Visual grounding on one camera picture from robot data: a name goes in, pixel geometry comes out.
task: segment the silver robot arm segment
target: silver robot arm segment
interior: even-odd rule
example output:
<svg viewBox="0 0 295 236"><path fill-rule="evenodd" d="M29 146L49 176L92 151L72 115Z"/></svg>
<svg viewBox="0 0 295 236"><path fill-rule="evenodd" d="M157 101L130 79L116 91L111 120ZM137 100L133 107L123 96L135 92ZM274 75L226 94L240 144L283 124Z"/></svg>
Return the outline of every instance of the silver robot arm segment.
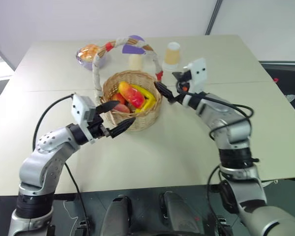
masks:
<svg viewBox="0 0 295 236"><path fill-rule="evenodd" d="M103 126L100 114L117 104L117 101L110 101L95 107L90 98L73 95L71 113L78 124L70 124L42 136L20 168L19 195L8 236L54 235L55 227L50 225L52 204L66 160L81 145L94 143L95 139L104 136L114 138L134 122L134 118L124 120L112 130Z"/></svg>
<svg viewBox="0 0 295 236"><path fill-rule="evenodd" d="M295 236L295 218L277 207L267 206L254 164L259 160L252 158L250 151L250 123L233 108L206 100L228 103L214 94L204 92L207 75L205 60L198 59L188 64L184 72L174 72L173 75L180 93L176 97L164 84L155 83L158 91L170 103L179 102L184 107L193 108L211 130L238 121L213 132L221 161L219 169L225 178L219 184L224 208L229 213L238 214L252 236ZM196 95L187 95L183 89Z"/></svg>

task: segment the basket handle wrapping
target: basket handle wrapping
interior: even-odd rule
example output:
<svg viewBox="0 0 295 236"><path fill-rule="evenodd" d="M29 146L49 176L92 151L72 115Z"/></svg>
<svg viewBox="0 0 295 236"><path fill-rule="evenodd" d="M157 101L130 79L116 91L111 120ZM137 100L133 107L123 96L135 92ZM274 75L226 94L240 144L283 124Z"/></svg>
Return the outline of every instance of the basket handle wrapping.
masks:
<svg viewBox="0 0 295 236"><path fill-rule="evenodd" d="M95 86L95 94L96 97L102 97L103 96L103 89L102 86L100 85L100 77L99 77L99 60L110 50L112 50L113 48L116 48L120 45L132 45L135 47L139 47L145 50L146 54L150 54L152 56L152 60L155 64L155 75L157 77L158 81L161 81L162 76L163 76L163 70L162 67L160 66L158 59L157 59L157 54L155 53L155 51L153 50L153 48L151 48L146 42L142 41L142 40L137 40L134 38L118 38L114 41L110 41L108 43L105 44L105 46L103 46L95 55L94 59L93 59L93 63L92 63L92 71L93 71L93 82L94 82L94 86Z"/></svg>

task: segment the toy fruit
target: toy fruit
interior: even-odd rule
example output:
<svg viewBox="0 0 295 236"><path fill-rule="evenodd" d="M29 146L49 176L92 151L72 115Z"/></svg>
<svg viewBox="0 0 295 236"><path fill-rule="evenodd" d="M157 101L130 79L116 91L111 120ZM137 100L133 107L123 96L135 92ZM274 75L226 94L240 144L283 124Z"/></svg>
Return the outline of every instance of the toy fruit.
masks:
<svg viewBox="0 0 295 236"><path fill-rule="evenodd" d="M121 81L118 90L127 102L131 103L135 108L141 108L144 105L145 98L142 93L133 88L126 81Z"/></svg>
<svg viewBox="0 0 295 236"><path fill-rule="evenodd" d="M123 98L123 96L120 94L120 92L115 93L114 96L112 96L111 100L119 101L123 105L126 103L126 100Z"/></svg>
<svg viewBox="0 0 295 236"><path fill-rule="evenodd" d="M114 107L114 110L124 113L130 113L130 109L121 103L119 103L117 106Z"/></svg>
<svg viewBox="0 0 295 236"><path fill-rule="evenodd" d="M92 62L100 47L95 44L88 44L78 52L78 57L87 62Z"/></svg>
<svg viewBox="0 0 295 236"><path fill-rule="evenodd" d="M140 91L144 95L144 97L146 97L146 102L144 103L143 107L137 108L135 113L146 111L154 106L154 104L156 103L156 99L152 93L150 93L145 88L140 87L138 85L131 85L131 86L137 89L138 91Z"/></svg>

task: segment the black wire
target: black wire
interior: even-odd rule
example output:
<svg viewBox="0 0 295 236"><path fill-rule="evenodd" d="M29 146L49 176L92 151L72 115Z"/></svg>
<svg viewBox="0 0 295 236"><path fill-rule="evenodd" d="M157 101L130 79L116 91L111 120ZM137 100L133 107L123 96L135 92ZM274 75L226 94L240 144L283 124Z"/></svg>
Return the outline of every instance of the black wire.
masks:
<svg viewBox="0 0 295 236"><path fill-rule="evenodd" d="M216 130L219 130L219 129L223 129L225 127L228 127L228 126L231 126L231 125L234 125L234 124L238 124L238 123L241 123L243 121L247 121L251 127L251 122L250 122L250 118L254 115L254 110L248 106L244 106L244 105L239 105L239 104L231 104L231 103L227 103L227 102L223 102L221 100L217 100L217 99L214 99L214 98L210 98L210 97L206 97L202 94L196 94L196 93L190 93L190 92L185 92L183 91L180 86L179 86L179 82L176 82L176 90L178 93L180 94L184 94L184 95L190 95L190 96L193 96L193 97L197 97L197 98L200 98L200 99L204 99L204 100L208 100L208 101L211 101L211 102L216 102L216 103L219 103L219 104L222 104L224 106L227 106L227 107L230 107L234 110L236 110L237 112L241 113L244 118L242 119L239 119L237 121L234 121L234 122L231 122L231 123L228 123L228 124L225 124L225 125L222 125L222 126L219 126L215 129L212 129L210 130L209 132L209 136L211 139L214 140L214 137L213 137L213 133L216 131ZM243 110L241 110L240 108L238 107L242 107L242 108L246 108L250 111L250 115L247 115Z"/></svg>
<svg viewBox="0 0 295 236"><path fill-rule="evenodd" d="M37 139L37 132L38 132L38 129L40 127L40 124L41 122L43 121L45 115L47 114L47 112L49 112L49 110L54 106L56 105L57 103L63 101L63 100L66 100L68 98L72 98L73 97L73 94L71 95L68 95L66 97L63 97L63 98L60 98L58 99L57 101L53 102L44 112L43 114L40 116L38 122L37 122L37 125L36 125L36 128L35 128L35 131L34 131L34 136L33 136L33 143L32 143L32 149L33 151L35 150L35 147L36 147L36 139Z"/></svg>
<svg viewBox="0 0 295 236"><path fill-rule="evenodd" d="M43 114L41 115L41 117L39 118L38 122L37 122L37 125L36 125L36 128L35 128L35 131L34 131L34 136L33 136L33 142L32 142L32 149L33 151L35 150L35 147L36 147L36 139L37 139L37 133L38 133L38 130L39 130L39 127L40 127L40 124L41 122L43 121L45 115L47 114L47 112L49 112L49 110L54 106L56 105L57 103L63 101L63 100L66 100L68 98L72 98L73 97L73 94L71 95L68 95L68 96L65 96L63 98L60 98L58 99L57 101L53 102L44 112ZM84 217L85 217L85 222L86 222L86 225L87 225L87 231L88 231L88 235L90 236L90 226L89 226L89 221L88 221L88 215L87 215L87 211L85 209L85 205L84 205L84 202L83 202L83 199L82 199L82 196L81 196L81 192L80 192L80 189L70 171L70 168L69 166L67 165L67 163L64 163L64 166L66 167L66 169L68 170L68 173L72 179L72 182L75 186L75 189L77 190L77 193L78 193L78 197L80 198L81 200L81 204L82 204L82 208L83 208L83 213L84 213Z"/></svg>
<svg viewBox="0 0 295 236"><path fill-rule="evenodd" d="M88 235L90 236L90 227L89 227L89 221L88 221L87 211L85 209L85 205L84 205L84 202L83 202L83 199L82 199L81 192L80 192L79 187L78 187L78 185L77 185L77 183L76 183L76 181L75 181L75 179L74 179L74 177L73 177L73 175L72 175L72 173L70 171L69 166L67 165L67 163L64 163L64 165L65 165L65 167L68 170L68 173L69 173L69 175L70 175L70 177L72 179L72 182L73 182L73 184L74 184L74 186L75 186L75 188L77 190L78 197L81 200L81 204L82 204L82 208L83 208L83 214L84 214L85 222L86 222L86 225L87 225L87 231L88 231Z"/></svg>
<svg viewBox="0 0 295 236"><path fill-rule="evenodd" d="M210 195L209 195L209 188L210 188L210 183L211 183L211 179L212 179L212 176L214 175L214 173L219 169L219 166L216 166L214 168L214 170L211 172L208 180L207 180L207 184L206 184L206 200L207 200L207 204L208 204L208 207L216 221L216 223L218 224L218 226L221 228L221 230L223 231L223 233L226 235L226 236L230 236L230 234L226 231L226 229L224 228L224 226L221 224L221 222L218 220L214 210L213 210L213 207L211 205L211 201L210 201Z"/></svg>
<svg viewBox="0 0 295 236"><path fill-rule="evenodd" d="M220 182L222 182L221 171L218 171L218 177L220 179Z"/></svg>

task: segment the white table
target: white table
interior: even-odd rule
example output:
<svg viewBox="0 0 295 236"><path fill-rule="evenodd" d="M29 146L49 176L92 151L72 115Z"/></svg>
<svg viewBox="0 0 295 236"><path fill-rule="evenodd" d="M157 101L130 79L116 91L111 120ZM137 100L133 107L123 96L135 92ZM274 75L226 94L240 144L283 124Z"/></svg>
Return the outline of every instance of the white table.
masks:
<svg viewBox="0 0 295 236"><path fill-rule="evenodd" d="M182 48L191 46L190 42L201 42L209 76L206 91L255 109L251 150L255 158L261 159L257 164L261 178L295 177L295 111L240 39L199 36L148 41L162 53L158 42L166 45L173 40L179 41ZM223 48L224 41L225 44L236 43ZM83 46L87 42L35 44L3 91L0 97L0 196L17 194L19 167L31 153L33 130L45 108L74 91L94 99L91 74L72 60L78 44ZM62 55L65 68L53 66L55 61L46 56L55 45L62 45L61 49L57 47L57 54ZM239 53L242 59L232 58L223 65L215 63L214 58L225 58L224 54L230 54L228 50ZM182 57L187 64L196 55L186 51ZM106 72L108 67L119 69L118 65L108 65L104 69ZM219 68L228 67L234 71L220 80L215 77L212 83L210 75L222 75ZM249 76L244 76L244 70L250 71ZM174 83L174 78L168 74L164 83ZM56 105L46 115L38 135L74 122L70 106L70 100ZM68 160L68 165L81 191L206 184L209 173L219 163L218 150L208 132L192 109L179 104L170 106L164 99L160 117L153 126L138 133L124 133L115 139L103 138L94 145L86 144ZM217 183L218 178L213 178L212 182ZM71 192L75 192L75 188L67 171L63 170L56 193Z"/></svg>

